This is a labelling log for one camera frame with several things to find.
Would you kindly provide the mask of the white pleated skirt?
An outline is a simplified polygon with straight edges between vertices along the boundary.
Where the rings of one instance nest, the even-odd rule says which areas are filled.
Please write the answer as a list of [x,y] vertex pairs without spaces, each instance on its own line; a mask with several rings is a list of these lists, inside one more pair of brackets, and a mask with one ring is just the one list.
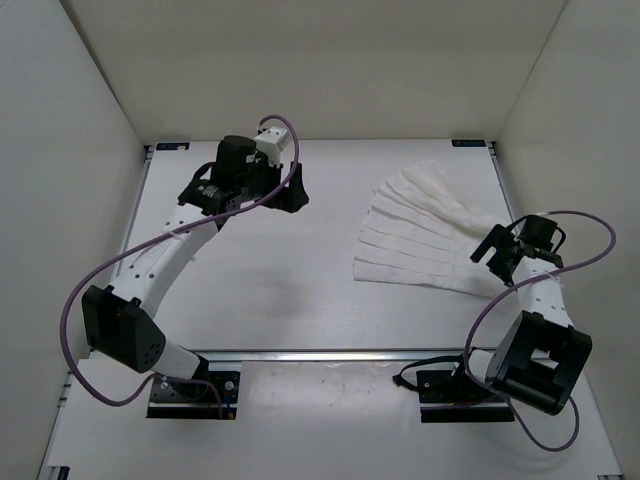
[[355,245],[353,279],[493,297],[503,283],[470,256],[506,222],[478,207],[437,161],[405,167],[372,197]]

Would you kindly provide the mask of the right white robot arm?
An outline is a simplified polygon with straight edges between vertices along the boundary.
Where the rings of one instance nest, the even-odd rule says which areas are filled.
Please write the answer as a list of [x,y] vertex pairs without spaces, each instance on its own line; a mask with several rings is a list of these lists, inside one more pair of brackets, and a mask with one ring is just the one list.
[[494,249],[486,266],[507,287],[540,280],[517,289],[520,312],[495,352],[475,349],[449,374],[449,391],[456,398],[484,399],[494,391],[550,415],[569,400],[592,340],[574,328],[551,275],[563,267],[552,241],[558,230],[556,222],[528,215],[508,226],[495,225],[470,255],[478,263]]

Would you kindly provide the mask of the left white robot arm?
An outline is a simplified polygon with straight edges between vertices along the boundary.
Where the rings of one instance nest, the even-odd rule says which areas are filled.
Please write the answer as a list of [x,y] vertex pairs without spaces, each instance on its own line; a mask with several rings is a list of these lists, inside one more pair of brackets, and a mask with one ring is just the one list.
[[168,340],[154,321],[166,293],[198,250],[224,226],[229,212],[266,197],[266,207],[295,213],[309,201],[300,167],[281,184],[281,153],[291,142],[285,128],[253,138],[228,135],[214,161],[202,165],[179,195],[163,229],[166,239],[127,261],[106,287],[89,287],[81,304],[89,346],[138,372],[173,377],[188,398],[208,389],[209,373],[196,353]]

